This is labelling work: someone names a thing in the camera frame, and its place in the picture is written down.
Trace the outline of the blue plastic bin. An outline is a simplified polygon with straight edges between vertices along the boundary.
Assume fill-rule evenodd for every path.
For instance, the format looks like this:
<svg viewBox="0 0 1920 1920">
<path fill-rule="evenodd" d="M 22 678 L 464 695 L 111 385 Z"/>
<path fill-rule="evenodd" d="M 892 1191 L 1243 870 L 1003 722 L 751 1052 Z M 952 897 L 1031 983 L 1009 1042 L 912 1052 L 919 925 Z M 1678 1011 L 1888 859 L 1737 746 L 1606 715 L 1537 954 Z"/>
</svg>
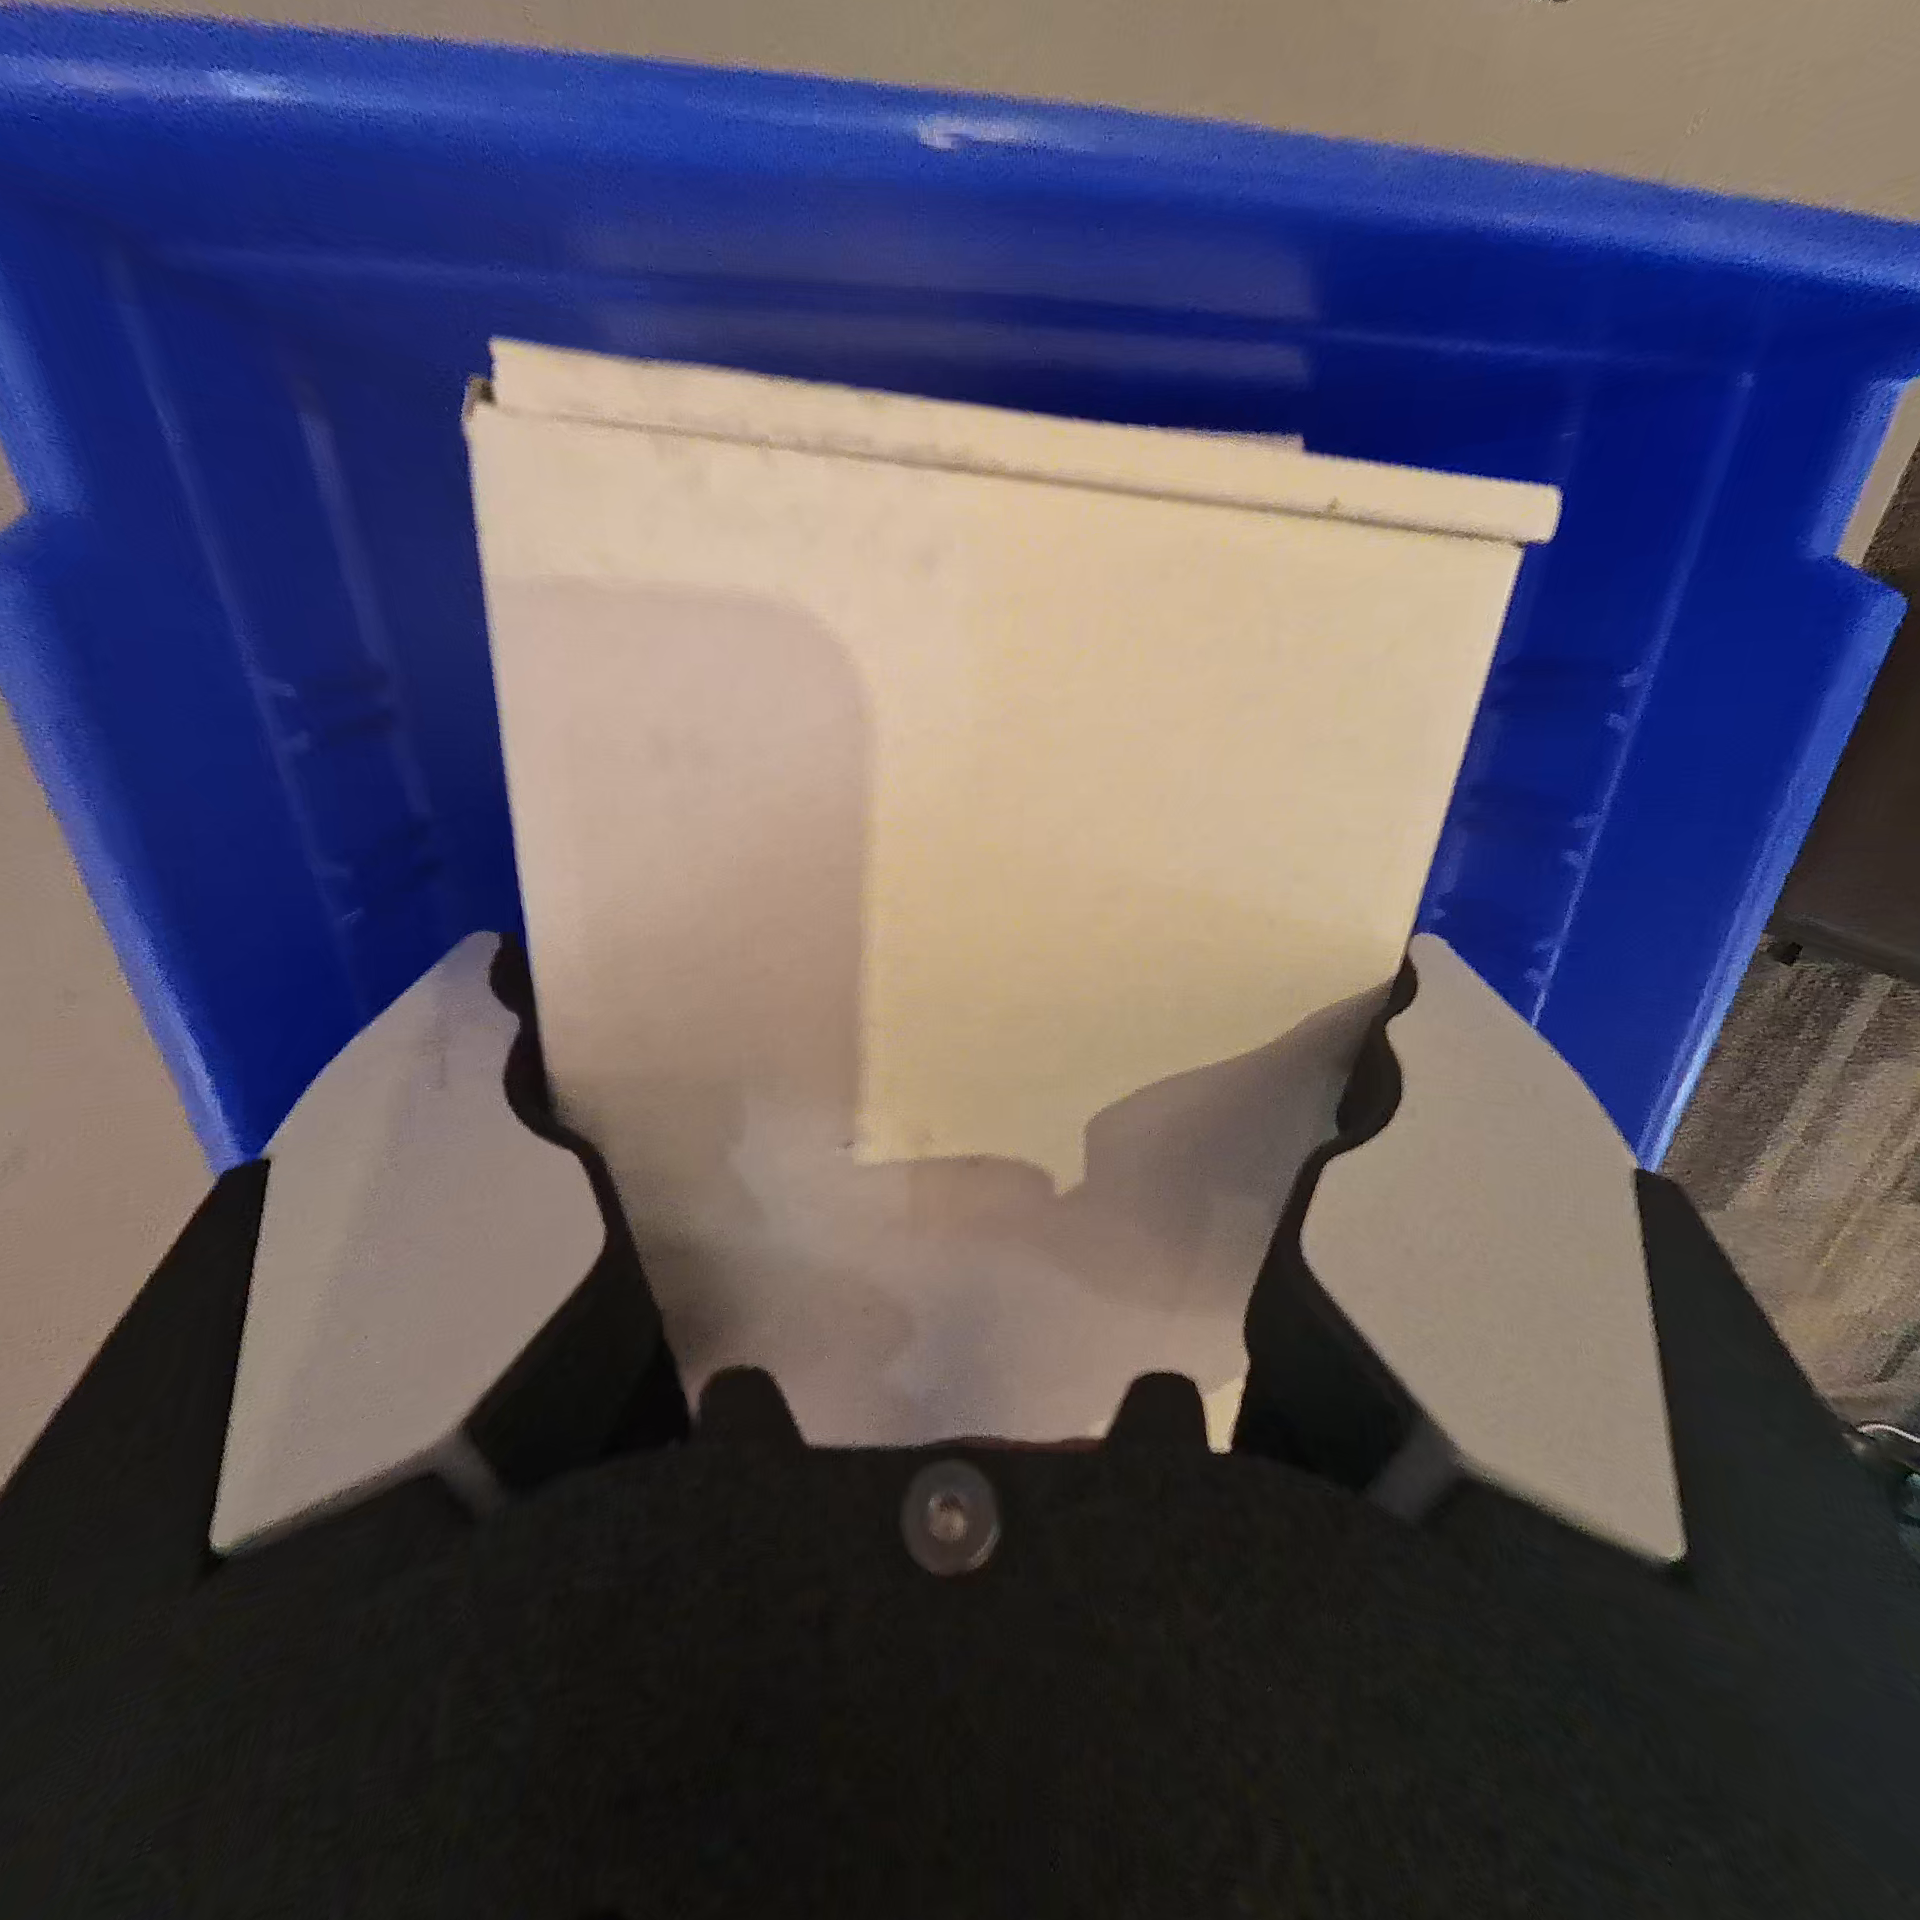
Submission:
<svg viewBox="0 0 1920 1920">
<path fill-rule="evenodd" d="M 31 7 L 2 190 L 4 697 L 215 1170 L 519 922 L 459 425 L 495 337 L 1559 488 L 1421 927 L 1645 1166 L 1898 623 L 1839 551 L 1915 225 Z"/>
</svg>

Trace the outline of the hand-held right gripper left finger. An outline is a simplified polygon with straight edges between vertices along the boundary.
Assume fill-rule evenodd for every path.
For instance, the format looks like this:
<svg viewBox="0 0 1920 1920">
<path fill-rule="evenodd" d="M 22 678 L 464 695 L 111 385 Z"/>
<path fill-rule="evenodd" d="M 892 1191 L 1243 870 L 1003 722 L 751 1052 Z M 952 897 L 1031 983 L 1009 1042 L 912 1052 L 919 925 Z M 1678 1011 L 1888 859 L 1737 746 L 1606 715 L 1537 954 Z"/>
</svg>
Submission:
<svg viewBox="0 0 1920 1920">
<path fill-rule="evenodd" d="M 687 1430 L 611 1172 L 552 1106 L 515 939 L 449 947 L 262 1166 L 217 1556 L 412 1479 L 482 1516 Z"/>
</svg>

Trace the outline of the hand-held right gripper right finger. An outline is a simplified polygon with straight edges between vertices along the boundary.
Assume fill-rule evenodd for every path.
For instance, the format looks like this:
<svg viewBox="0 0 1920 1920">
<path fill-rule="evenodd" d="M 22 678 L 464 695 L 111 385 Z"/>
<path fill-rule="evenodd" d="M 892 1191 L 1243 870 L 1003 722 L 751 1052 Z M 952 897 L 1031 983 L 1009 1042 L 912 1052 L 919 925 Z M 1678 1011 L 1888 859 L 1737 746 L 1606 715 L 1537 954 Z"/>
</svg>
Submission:
<svg viewBox="0 0 1920 1920">
<path fill-rule="evenodd" d="M 1483 1489 L 1681 1563 L 1641 1170 L 1603 1105 L 1432 933 L 1274 1054 L 1239 1456 L 1408 1522 Z"/>
</svg>

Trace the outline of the white cardboard box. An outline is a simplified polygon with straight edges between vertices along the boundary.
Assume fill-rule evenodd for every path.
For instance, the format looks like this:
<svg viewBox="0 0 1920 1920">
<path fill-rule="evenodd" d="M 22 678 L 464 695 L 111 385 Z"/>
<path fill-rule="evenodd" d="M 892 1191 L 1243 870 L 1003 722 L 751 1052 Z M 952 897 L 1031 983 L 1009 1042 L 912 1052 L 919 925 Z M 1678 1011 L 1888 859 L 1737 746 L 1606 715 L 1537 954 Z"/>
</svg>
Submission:
<svg viewBox="0 0 1920 1920">
<path fill-rule="evenodd" d="M 1220 1439 L 1549 484 L 498 338 L 542 1061 L 696 1401 Z"/>
</svg>

